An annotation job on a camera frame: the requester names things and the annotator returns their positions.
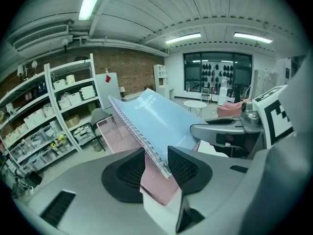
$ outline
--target metal spiral binding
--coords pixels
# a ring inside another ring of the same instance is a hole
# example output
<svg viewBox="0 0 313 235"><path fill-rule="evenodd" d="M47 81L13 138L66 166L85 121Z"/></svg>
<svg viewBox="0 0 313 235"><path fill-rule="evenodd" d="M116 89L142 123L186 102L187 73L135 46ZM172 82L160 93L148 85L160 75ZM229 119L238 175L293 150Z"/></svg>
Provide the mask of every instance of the metal spiral binding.
<svg viewBox="0 0 313 235"><path fill-rule="evenodd" d="M124 115L124 113L119 109L119 107L115 104L111 96L108 97L109 102L114 108L115 112L121 118L122 122L126 129L130 132L130 134L140 143L141 147L145 149L145 152L148 154L148 159L153 160L153 165L156 165L157 172L161 172L166 178L169 178L172 174L168 170L165 163L162 162L162 158L155 151L154 147L151 146L150 142L141 134L140 131L131 123L131 121Z"/></svg>

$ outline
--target fluorescent tube light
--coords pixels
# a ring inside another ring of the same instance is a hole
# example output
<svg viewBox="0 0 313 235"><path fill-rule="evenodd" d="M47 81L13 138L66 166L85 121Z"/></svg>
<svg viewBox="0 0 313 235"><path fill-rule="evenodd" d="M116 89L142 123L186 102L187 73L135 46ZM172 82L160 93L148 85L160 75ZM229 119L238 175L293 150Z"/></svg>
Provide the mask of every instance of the fluorescent tube light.
<svg viewBox="0 0 313 235"><path fill-rule="evenodd" d="M200 33L197 34L191 34L191 35L186 35L186 36L182 36L182 37L178 37L178 38L174 38L172 40L166 41L167 44L171 44L171 43L175 43L181 40L186 40L186 39L191 39L191 38L197 38L197 37L201 37Z"/></svg>
<svg viewBox="0 0 313 235"><path fill-rule="evenodd" d="M249 35L249 34L243 34L243 33L235 33L234 37L242 37L242 38L248 38L248 39L253 39L253 40L257 40L260 42L264 42L264 43L271 43L273 40L270 39L266 39L263 37L258 37L258 36L253 36L253 35Z"/></svg>
<svg viewBox="0 0 313 235"><path fill-rule="evenodd" d="M80 8L78 20L86 21L89 20L92 11L98 0L83 0L82 7Z"/></svg>
<svg viewBox="0 0 313 235"><path fill-rule="evenodd" d="M193 63L200 63L200 60L192 60Z"/></svg>

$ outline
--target spiral notebook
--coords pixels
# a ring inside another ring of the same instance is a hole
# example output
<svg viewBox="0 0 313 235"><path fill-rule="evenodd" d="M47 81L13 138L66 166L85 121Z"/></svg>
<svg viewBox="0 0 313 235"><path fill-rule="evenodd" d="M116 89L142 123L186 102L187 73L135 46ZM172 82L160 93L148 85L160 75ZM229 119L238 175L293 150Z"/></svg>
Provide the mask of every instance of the spiral notebook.
<svg viewBox="0 0 313 235"><path fill-rule="evenodd" d="M109 101L133 137L145 149L156 171L169 178L167 147L193 149L199 142L190 134L192 124L206 124L158 93L146 89L137 99L122 102L109 96Z"/></svg>

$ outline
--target floor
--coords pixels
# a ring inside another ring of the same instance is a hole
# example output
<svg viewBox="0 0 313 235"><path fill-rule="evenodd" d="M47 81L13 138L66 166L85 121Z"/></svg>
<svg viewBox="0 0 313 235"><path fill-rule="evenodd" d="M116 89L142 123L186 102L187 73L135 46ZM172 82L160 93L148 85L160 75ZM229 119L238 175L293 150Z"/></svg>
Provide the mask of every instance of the floor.
<svg viewBox="0 0 313 235"><path fill-rule="evenodd" d="M178 104L179 106L188 109L186 106L183 105L183 102L187 99L181 98L174 98L172 101ZM217 118L217 104L216 103L206 103L207 107L203 108L202 110L202 119L212 119ZM64 157L60 158L56 162L52 163L50 166L44 168L41 171L41 176L43 178L41 184L37 186L33 192L26 193L21 200L24 203L27 203L35 194L36 192L40 191L43 187L45 187L49 182L60 176L63 172L68 170L69 168L78 165L83 162L87 162L90 160L98 159L104 156L111 154L111 151L108 147L105 147L106 151L95 152L92 146L86 146L83 149L83 152L73 151L69 154L65 155Z"/></svg>

